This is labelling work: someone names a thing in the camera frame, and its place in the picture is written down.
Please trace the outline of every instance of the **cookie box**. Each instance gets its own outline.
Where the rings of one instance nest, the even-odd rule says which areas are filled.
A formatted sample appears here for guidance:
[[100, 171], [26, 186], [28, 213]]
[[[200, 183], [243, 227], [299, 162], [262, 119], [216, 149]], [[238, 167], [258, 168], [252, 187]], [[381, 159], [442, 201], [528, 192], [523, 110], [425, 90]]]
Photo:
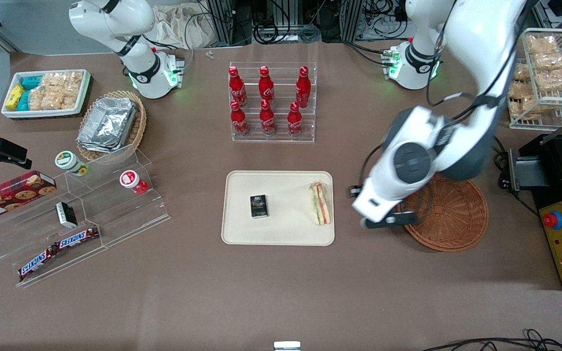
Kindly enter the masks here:
[[38, 171], [29, 171], [0, 184], [0, 214], [56, 191], [56, 182]]

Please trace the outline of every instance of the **red emergency stop button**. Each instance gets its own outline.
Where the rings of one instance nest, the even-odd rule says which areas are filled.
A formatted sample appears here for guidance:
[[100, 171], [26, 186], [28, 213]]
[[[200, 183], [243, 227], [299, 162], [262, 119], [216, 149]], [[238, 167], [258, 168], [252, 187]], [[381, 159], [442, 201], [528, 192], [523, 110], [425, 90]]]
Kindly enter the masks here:
[[546, 227], [552, 229], [562, 228], [562, 214], [558, 211], [551, 211], [548, 214], [544, 214], [542, 221]]

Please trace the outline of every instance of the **table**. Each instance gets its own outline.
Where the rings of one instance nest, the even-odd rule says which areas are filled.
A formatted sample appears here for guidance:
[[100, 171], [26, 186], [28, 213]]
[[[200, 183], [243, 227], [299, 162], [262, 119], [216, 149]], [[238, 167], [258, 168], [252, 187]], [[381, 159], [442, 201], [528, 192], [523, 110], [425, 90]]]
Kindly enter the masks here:
[[[389, 47], [379, 42], [372, 47]], [[539, 220], [498, 189], [490, 166], [474, 179], [486, 196], [486, 236], [462, 253], [436, 253], [400, 229], [368, 231], [345, 198], [364, 157], [402, 109], [425, 104], [341, 44], [197, 51], [183, 88], [143, 102], [140, 149], [171, 220], [28, 289], [0, 266], [0, 350], [269, 350], [300, 340], [306, 351], [419, 350], [472, 337], [521, 337], [536, 328], [562, 342], [562, 291]], [[189, 53], [181, 53], [189, 58]], [[473, 91], [448, 54], [433, 100]], [[236, 144], [229, 135], [227, 67], [235, 61], [316, 61], [315, 144]], [[84, 68], [91, 99], [132, 90], [114, 54], [12, 54], [17, 71]], [[440, 106], [451, 116], [468, 101]], [[34, 169], [75, 150], [80, 119], [12, 121], [0, 137], [27, 147]], [[520, 147], [536, 133], [498, 136]], [[328, 247], [226, 245], [225, 177], [234, 169], [328, 171], [334, 178], [335, 242]], [[22, 173], [0, 164], [0, 182]]]

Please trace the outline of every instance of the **white cloth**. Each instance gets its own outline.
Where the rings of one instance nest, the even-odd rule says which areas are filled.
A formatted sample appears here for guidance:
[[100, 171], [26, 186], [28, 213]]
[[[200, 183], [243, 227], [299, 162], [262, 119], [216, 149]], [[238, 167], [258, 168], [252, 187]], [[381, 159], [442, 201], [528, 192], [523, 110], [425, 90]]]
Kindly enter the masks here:
[[[202, 3], [205, 8], [209, 8], [205, 2], [202, 1]], [[157, 31], [154, 41], [187, 49], [216, 44], [218, 39], [212, 27], [212, 15], [202, 14], [190, 20], [192, 16], [204, 12], [203, 7], [196, 2], [154, 6], [153, 13], [156, 15]]]

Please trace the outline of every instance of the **round wicker tray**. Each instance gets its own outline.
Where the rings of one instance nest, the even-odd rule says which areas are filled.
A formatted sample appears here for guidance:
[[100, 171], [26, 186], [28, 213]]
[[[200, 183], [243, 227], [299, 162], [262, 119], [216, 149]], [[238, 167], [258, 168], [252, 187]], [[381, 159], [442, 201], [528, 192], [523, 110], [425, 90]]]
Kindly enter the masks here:
[[417, 213], [417, 224], [404, 228], [423, 245], [446, 253], [476, 245], [489, 222], [487, 203], [471, 180], [452, 182], [439, 174], [408, 196], [399, 211]]
[[[136, 105], [138, 105], [138, 108], [136, 109], [136, 114], [134, 115], [134, 123], [132, 123], [131, 129], [129, 130], [129, 135], [127, 136], [127, 141], [125, 142], [125, 145], [129, 145], [129, 144], [133, 144], [134, 147], [131, 148], [131, 152], [134, 153], [136, 151], [136, 148], [138, 148], [138, 146], [140, 146], [140, 142], [142, 141], [142, 135], [144, 134], [144, 129], [147, 126], [147, 112], [144, 109], [144, 106], [142, 105], [142, 101], [140, 100], [140, 98], [138, 96], [136, 96], [136, 94], [131, 93], [129, 91], [113, 91], [111, 93], [107, 93], [105, 95], [102, 96], [103, 98], [129, 98], [130, 100], [136, 102]], [[81, 125], [80, 125], [80, 131], [81, 129], [84, 127], [84, 124], [86, 122], [86, 120], [88, 119], [88, 115], [90, 114], [90, 111], [92, 110], [92, 107], [94, 107], [94, 104], [97, 103], [97, 101], [99, 100], [99, 98], [97, 100], [95, 100], [92, 105], [90, 107], [88, 107], [88, 109], [86, 110], [85, 114], [84, 114], [84, 118], [82, 119]], [[83, 147], [81, 147], [81, 145], [78, 144], [78, 150], [80, 150], [80, 154], [81, 156], [84, 156], [85, 159], [87, 159], [88, 161], [92, 161], [92, 160], [96, 160], [97, 158], [107, 155], [107, 153], [100, 153], [98, 151], [90, 151], [87, 149], [84, 149]]]

